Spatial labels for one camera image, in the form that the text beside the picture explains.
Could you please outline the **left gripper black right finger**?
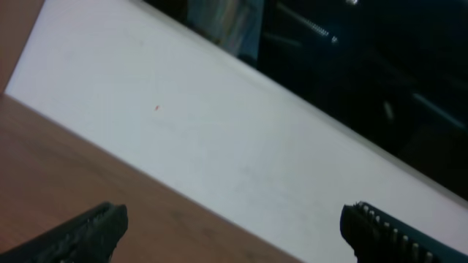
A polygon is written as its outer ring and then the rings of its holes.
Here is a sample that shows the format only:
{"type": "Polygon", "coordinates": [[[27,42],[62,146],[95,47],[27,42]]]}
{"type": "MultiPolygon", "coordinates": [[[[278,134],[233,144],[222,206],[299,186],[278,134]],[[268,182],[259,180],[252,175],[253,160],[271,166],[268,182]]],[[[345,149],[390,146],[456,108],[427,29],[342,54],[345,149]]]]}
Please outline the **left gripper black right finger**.
{"type": "Polygon", "coordinates": [[[367,202],[344,205],[340,232],[358,263],[467,263],[467,255],[367,202]]]}

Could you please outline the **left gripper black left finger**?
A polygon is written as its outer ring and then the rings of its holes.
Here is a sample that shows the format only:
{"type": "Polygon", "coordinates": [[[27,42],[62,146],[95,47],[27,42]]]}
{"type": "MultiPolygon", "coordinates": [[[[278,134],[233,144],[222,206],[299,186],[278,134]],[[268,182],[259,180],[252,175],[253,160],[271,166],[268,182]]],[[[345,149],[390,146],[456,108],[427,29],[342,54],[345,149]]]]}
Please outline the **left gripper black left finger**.
{"type": "Polygon", "coordinates": [[[110,202],[1,254],[1,263],[109,263],[128,229],[126,205],[110,202]]]}

